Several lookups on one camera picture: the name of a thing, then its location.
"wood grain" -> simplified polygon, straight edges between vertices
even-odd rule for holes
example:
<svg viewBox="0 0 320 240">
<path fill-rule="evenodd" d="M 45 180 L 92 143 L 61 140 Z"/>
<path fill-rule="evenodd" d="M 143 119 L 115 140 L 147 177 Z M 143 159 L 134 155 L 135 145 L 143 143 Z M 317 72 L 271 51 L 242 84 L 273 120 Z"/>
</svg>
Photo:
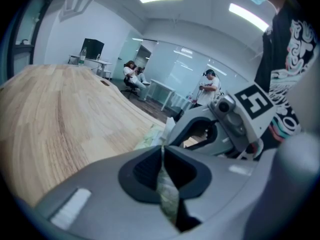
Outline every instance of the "wood grain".
<svg viewBox="0 0 320 240">
<path fill-rule="evenodd" d="M 165 126 L 87 67 L 30 65 L 1 86 L 1 173 L 34 206 L 86 165 L 132 151 L 152 124 Z"/>
</svg>

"pants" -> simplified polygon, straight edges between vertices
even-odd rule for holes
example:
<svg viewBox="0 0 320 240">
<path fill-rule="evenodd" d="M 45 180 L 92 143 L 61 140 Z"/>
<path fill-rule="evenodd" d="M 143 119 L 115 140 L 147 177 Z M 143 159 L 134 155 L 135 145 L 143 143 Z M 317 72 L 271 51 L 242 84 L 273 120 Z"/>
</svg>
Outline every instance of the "pants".
<svg viewBox="0 0 320 240">
<path fill-rule="evenodd" d="M 147 87 L 142 83 L 143 81 L 147 81 L 144 73 L 140 73 L 137 75 L 138 80 L 134 83 L 136 87 L 140 89 L 139 100 L 146 100 L 146 94 L 148 92 Z"/>
</svg>

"white ceiling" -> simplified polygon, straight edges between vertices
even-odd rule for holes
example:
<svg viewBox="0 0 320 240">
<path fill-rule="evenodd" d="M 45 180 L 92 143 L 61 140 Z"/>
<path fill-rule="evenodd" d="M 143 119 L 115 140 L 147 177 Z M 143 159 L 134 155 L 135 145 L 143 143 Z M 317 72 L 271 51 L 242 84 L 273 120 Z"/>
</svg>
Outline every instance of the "white ceiling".
<svg viewBox="0 0 320 240">
<path fill-rule="evenodd" d="M 152 19 L 187 21 L 223 32 L 254 51 L 261 49 L 263 32 L 240 16 L 229 12 L 230 3 L 247 9 L 269 25 L 276 13 L 268 1 L 261 5 L 256 5 L 251 0 L 167 0 L 144 4 L 140 0 L 96 1 L 117 13 L 141 32 L 148 20 Z"/>
</svg>

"black chair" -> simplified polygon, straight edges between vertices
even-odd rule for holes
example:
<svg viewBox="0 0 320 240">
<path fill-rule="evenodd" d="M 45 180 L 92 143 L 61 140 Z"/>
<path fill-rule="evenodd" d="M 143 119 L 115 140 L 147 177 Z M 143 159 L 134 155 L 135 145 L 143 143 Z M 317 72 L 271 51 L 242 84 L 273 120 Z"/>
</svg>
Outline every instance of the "black chair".
<svg viewBox="0 0 320 240">
<path fill-rule="evenodd" d="M 135 91 L 135 89 L 137 88 L 136 85 L 134 85 L 132 82 L 129 82 L 129 79 L 127 77 L 124 78 L 123 82 L 125 83 L 125 86 L 129 87 L 130 89 L 126 89 L 126 90 L 121 90 L 121 93 L 130 93 L 128 96 L 128 100 L 130 99 L 130 95 L 136 95 L 137 97 L 139 97 L 138 93 Z"/>
</svg>

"plastic bottle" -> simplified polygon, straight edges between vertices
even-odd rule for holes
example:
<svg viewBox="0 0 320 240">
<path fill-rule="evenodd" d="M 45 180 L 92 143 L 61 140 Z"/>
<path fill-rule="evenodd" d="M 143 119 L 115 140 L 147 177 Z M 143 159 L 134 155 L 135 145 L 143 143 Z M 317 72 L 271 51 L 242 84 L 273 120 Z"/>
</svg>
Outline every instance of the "plastic bottle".
<svg viewBox="0 0 320 240">
<path fill-rule="evenodd" d="M 83 66 L 84 65 L 85 59 L 86 59 L 86 55 L 87 55 L 87 47 L 84 47 L 83 50 L 80 53 L 78 66 Z"/>
</svg>

